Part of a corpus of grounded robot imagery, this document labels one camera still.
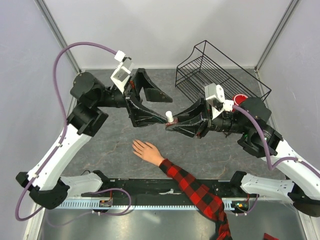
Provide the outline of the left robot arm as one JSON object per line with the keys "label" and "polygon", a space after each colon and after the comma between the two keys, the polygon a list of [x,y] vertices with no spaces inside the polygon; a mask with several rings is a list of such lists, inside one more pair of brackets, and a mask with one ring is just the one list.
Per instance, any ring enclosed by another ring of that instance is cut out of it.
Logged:
{"label": "left robot arm", "polygon": [[77,104],[66,119],[66,127],[37,166],[16,176],[35,203],[52,210],[67,198],[86,194],[104,197],[109,193],[110,180],[100,170],[87,175],[61,176],[76,153],[107,120],[108,114],[101,107],[125,108],[136,128],[166,122],[165,117],[143,106],[140,91],[144,91],[148,102],[171,103],[172,98],[151,81],[144,68],[134,75],[126,73],[125,77],[124,91],[120,91],[116,85],[106,87],[90,72],[76,76],[70,94]]}

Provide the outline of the glitter red nail polish bottle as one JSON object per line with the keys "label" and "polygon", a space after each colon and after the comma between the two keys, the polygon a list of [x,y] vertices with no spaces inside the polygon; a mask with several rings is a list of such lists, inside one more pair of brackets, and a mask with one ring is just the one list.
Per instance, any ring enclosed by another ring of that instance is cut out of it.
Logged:
{"label": "glitter red nail polish bottle", "polygon": [[168,121],[168,122],[165,124],[165,127],[166,127],[166,128],[167,128],[167,127],[170,127],[170,126],[172,126],[172,125],[177,124],[178,122],[179,122],[178,118],[177,118],[177,117],[174,117],[174,118],[173,118],[173,121]]}

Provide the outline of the red plaid sleeve forearm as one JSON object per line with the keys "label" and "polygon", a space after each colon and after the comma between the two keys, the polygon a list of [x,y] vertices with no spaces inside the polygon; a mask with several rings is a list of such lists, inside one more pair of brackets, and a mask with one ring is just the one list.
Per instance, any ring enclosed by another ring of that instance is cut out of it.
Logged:
{"label": "red plaid sleeve forearm", "polygon": [[215,222],[215,240],[231,240],[231,230],[225,213],[225,205],[222,199],[192,174],[164,159],[159,168],[172,178],[180,190],[182,190],[196,208],[208,219]]}

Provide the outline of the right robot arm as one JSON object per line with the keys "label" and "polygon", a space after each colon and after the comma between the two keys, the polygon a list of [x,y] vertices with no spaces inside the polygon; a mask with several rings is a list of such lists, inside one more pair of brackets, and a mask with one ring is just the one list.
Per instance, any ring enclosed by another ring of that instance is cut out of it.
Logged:
{"label": "right robot arm", "polygon": [[320,216],[320,171],[300,156],[267,121],[271,111],[259,97],[249,97],[237,105],[233,100],[197,100],[183,112],[165,113],[167,131],[187,137],[203,138],[209,131],[240,134],[242,149],[266,162],[270,171],[280,170],[285,180],[257,177],[236,171],[229,183],[235,197],[244,193],[276,198],[292,204],[298,211]]}

